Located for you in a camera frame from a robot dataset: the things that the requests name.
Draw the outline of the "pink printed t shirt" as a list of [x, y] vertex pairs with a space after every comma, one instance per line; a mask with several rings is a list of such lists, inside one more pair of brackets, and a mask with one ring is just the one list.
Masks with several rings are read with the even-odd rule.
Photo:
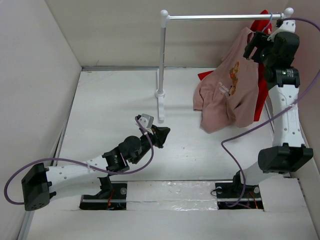
[[193, 95], [193, 109], [202, 113], [200, 126], [209, 134], [228, 126], [254, 122], [259, 94], [258, 63], [243, 55], [253, 31], [243, 28], [221, 64], [204, 77]]

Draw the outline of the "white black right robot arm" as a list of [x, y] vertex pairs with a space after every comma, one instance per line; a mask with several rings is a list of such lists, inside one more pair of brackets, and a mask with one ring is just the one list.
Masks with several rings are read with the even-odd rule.
[[258, 31], [245, 47], [244, 58], [264, 65], [274, 135], [272, 146], [259, 151], [257, 162], [234, 175], [231, 191], [237, 197], [270, 177], [296, 172], [313, 158], [314, 151], [306, 147], [300, 128], [300, 74], [292, 67], [299, 45], [295, 33], [282, 31], [271, 36]]

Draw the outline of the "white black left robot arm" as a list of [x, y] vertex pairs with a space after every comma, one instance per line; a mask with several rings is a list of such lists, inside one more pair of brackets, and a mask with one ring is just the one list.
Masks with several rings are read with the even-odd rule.
[[128, 136], [114, 149], [84, 162], [66, 166], [34, 164], [21, 180], [24, 209], [35, 211], [51, 201], [76, 195], [107, 198], [112, 192], [110, 177], [125, 173], [154, 148], [162, 149], [171, 129], [153, 125], [141, 137]]

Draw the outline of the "lavender wire hanger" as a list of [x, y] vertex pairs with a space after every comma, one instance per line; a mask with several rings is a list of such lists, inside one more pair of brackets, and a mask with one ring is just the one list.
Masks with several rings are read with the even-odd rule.
[[269, 25], [271, 24], [272, 20], [273, 20], [273, 13], [271, 12], [270, 13], [269, 22], [267, 23], [267, 25], [260, 32], [264, 33], [265, 30], [267, 30], [269, 28]]

